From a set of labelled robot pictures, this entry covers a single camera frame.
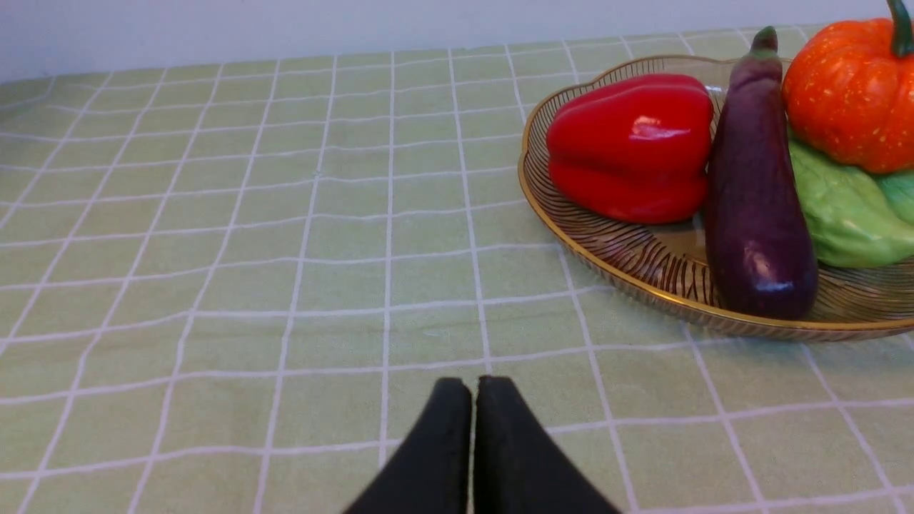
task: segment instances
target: basket rim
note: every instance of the basket rim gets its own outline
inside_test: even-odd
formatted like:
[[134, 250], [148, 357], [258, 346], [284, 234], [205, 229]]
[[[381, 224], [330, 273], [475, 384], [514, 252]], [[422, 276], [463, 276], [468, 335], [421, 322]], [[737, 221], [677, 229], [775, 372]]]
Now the basket rim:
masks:
[[[517, 178], [520, 182], [521, 190], [524, 193], [524, 197], [533, 211], [537, 214], [537, 217], [543, 222], [547, 228], [557, 237], [561, 243], [569, 250], [577, 254], [579, 258], [584, 259], [592, 265], [597, 266], [604, 272], [611, 275], [614, 279], [622, 281], [630, 287], [641, 290], [647, 294], [654, 296], [655, 298], [661, 300], [670, 305], [677, 305], [681, 308], [688, 309], [696, 314], [703, 314], [707, 316], [713, 316], [721, 320], [737, 322], [745, 325], [753, 325], [755, 327], [767, 327], [767, 328], [778, 328], [778, 329], [787, 329], [798, 332], [810, 332], [810, 333], [823, 333], [823, 332], [869, 332], [869, 331], [895, 331], [903, 332], [905, 329], [914, 329], [914, 317], [904, 318], [898, 320], [887, 320], [887, 321], [867, 321], [867, 322], [824, 322], [824, 321], [802, 321], [802, 320], [783, 320], [775, 318], [767, 318], [761, 316], [750, 316], [744, 315], [735, 311], [727, 310], [720, 307], [714, 307], [711, 305], [705, 305], [695, 300], [689, 300], [682, 296], [667, 293], [657, 287], [654, 287], [642, 280], [639, 280], [623, 271], [615, 268], [614, 266], [608, 264], [607, 262], [599, 259], [592, 252], [588, 251], [586, 248], [581, 246], [579, 243], [574, 241], [569, 237], [565, 231], [560, 229], [558, 225], [553, 221], [546, 211], [543, 209], [543, 206], [537, 201], [534, 197], [533, 192], [530, 189], [530, 185], [526, 179], [525, 166], [527, 155], [530, 153], [529, 140], [530, 140], [530, 129], [532, 127], [533, 121], [539, 115], [539, 112], [543, 107], [551, 102], [557, 96], [568, 92], [574, 91], [581, 88], [586, 88], [589, 86], [596, 85], [597, 82], [604, 79], [613, 72], [631, 66], [632, 64], [637, 64], [639, 62], [646, 62], [649, 60], [658, 60], [658, 59], [682, 59], [682, 60], [693, 60], [696, 62], [706, 62], [708, 64], [715, 65], [727, 65], [734, 64], [739, 61], [737, 59], [711, 59], [700, 56], [686, 55], [686, 54], [664, 54], [664, 55], [655, 55], [639, 59], [632, 59], [623, 62], [622, 64], [612, 67], [606, 71], [603, 71], [601, 74], [597, 75], [593, 80], [587, 82], [581, 82], [578, 84], [572, 84], [570, 86], [561, 88], [559, 90], [553, 91], [545, 98], [540, 100], [536, 107], [530, 112], [526, 118], [526, 123], [524, 125], [524, 132], [521, 134], [521, 149], [520, 156], [517, 159]], [[785, 64], [790, 64], [792, 59], [781, 58], [781, 61]]]

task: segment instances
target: chayote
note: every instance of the chayote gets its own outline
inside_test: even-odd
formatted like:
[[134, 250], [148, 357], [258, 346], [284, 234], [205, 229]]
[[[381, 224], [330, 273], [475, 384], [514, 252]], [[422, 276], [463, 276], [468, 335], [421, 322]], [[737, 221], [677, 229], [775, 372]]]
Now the chayote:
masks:
[[895, 215], [914, 225], [914, 171], [876, 177], [876, 183]]
[[797, 196], [819, 261], [871, 268], [914, 255], [914, 225], [896, 215], [872, 176], [855, 166], [838, 165], [793, 138], [790, 154]]

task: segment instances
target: purple eggplant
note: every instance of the purple eggplant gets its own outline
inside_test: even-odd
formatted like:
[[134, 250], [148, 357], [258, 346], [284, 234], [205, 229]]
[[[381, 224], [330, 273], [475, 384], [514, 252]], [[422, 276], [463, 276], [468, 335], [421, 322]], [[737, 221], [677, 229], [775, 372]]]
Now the purple eggplant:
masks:
[[794, 185], [782, 66], [777, 32], [765, 27], [730, 73], [703, 218], [724, 307], [793, 320], [813, 308], [818, 265]]

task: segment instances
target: bell pepper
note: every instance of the bell pepper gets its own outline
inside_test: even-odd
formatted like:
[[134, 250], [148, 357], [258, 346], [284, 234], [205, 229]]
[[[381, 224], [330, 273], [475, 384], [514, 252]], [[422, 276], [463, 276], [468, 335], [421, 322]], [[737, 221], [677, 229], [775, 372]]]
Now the bell pepper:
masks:
[[655, 73], [589, 91], [547, 129], [556, 189], [619, 221], [687, 220], [707, 194], [714, 105], [701, 81]]

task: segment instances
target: pumpkin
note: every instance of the pumpkin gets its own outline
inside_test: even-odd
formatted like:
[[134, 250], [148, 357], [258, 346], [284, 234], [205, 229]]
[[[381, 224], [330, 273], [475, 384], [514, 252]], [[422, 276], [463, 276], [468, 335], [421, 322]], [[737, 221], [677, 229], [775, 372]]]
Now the pumpkin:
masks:
[[795, 136], [834, 161], [886, 175], [914, 168], [914, 41], [902, 0], [892, 19], [845, 20], [811, 38], [781, 88]]

